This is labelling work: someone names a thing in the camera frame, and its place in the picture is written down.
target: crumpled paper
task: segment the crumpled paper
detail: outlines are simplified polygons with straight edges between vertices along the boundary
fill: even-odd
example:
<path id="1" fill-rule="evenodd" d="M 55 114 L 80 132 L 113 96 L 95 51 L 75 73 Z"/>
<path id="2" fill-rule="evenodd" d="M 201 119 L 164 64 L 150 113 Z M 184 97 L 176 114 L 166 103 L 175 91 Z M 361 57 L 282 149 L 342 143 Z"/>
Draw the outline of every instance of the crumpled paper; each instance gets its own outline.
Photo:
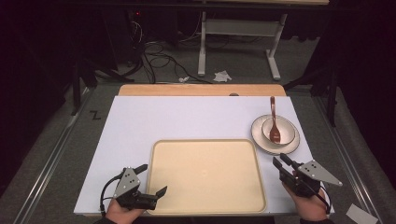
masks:
<path id="1" fill-rule="evenodd" d="M 226 71 L 215 73 L 215 76 L 213 80 L 217 82 L 227 82 L 228 79 L 233 80 Z"/>

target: white paper sheet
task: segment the white paper sheet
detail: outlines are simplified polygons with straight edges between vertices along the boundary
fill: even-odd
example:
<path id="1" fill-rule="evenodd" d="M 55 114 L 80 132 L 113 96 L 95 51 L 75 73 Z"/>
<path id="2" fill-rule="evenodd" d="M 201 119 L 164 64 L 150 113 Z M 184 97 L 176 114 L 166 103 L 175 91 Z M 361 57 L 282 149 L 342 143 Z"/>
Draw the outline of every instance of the white paper sheet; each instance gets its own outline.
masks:
<path id="1" fill-rule="evenodd" d="M 366 213 L 355 204 L 350 205 L 346 215 L 358 224 L 375 224 L 378 221 L 378 218 Z"/>
<path id="2" fill-rule="evenodd" d="M 270 113 L 270 99 L 265 96 L 115 97 L 75 213 L 99 214 L 99 198 L 105 183 L 123 167 L 149 164 L 150 151 L 158 140 L 246 138 L 253 141 L 250 127 L 254 119 Z M 300 145 L 289 154 L 290 158 L 311 161 L 311 152 L 289 97 L 276 97 L 276 113 L 290 120 L 301 135 Z M 267 195 L 263 215 L 295 213 L 294 203 L 282 188 L 279 172 L 272 164 L 273 156 L 257 145 L 256 148 Z M 148 172 L 138 177 L 142 182 L 139 190 L 146 192 Z M 107 188 L 106 196 L 114 193 L 116 182 Z"/>

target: human hand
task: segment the human hand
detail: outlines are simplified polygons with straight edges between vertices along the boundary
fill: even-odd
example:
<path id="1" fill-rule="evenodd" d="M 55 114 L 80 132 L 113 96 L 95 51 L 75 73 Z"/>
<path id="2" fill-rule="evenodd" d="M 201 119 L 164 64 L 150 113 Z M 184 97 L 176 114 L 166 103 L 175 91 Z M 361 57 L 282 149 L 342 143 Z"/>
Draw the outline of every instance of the human hand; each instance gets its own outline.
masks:
<path id="1" fill-rule="evenodd" d="M 321 221 L 327 219 L 326 205 L 317 196 L 314 195 L 310 198 L 299 197 L 285 183 L 282 182 L 282 185 L 294 200 L 297 213 L 302 219 L 307 221 Z M 325 198 L 322 189 L 319 190 L 319 195 Z"/>
<path id="2" fill-rule="evenodd" d="M 117 224 L 131 224 L 144 212 L 145 209 L 128 210 L 121 207 L 117 200 L 112 199 L 107 208 L 106 217 Z"/>

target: beige tray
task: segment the beige tray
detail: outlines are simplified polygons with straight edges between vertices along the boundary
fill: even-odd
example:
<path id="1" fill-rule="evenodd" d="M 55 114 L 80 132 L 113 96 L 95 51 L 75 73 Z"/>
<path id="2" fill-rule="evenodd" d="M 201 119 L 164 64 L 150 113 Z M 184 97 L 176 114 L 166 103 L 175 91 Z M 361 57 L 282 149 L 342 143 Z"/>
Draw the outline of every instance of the beige tray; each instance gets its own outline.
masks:
<path id="1" fill-rule="evenodd" d="M 152 215 L 252 214 L 266 206 L 256 149 L 247 139 L 157 142 L 148 194 L 164 186 Z"/>

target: saucer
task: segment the saucer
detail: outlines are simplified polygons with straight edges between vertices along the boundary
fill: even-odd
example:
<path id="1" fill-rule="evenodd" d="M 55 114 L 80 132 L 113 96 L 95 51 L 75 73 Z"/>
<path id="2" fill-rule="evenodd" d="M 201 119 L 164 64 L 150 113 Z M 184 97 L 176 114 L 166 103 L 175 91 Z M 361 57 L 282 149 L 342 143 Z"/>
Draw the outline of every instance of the saucer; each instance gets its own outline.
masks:
<path id="1" fill-rule="evenodd" d="M 259 147 L 261 147 L 264 151 L 270 153 L 270 154 L 275 154 L 278 155 L 280 153 L 291 153 L 294 151 L 299 145 L 300 145 L 300 134 L 298 133 L 296 127 L 290 123 L 293 126 L 294 129 L 294 139 L 291 141 L 288 145 L 282 146 L 282 145 L 275 145 L 268 141 L 264 134 L 262 133 L 262 125 L 264 122 L 268 119 L 270 119 L 272 116 L 271 115 L 263 115 L 258 117 L 257 119 L 254 120 L 253 124 L 251 125 L 251 135 Z M 280 116 L 276 116 L 276 118 L 280 119 L 285 119 Z"/>

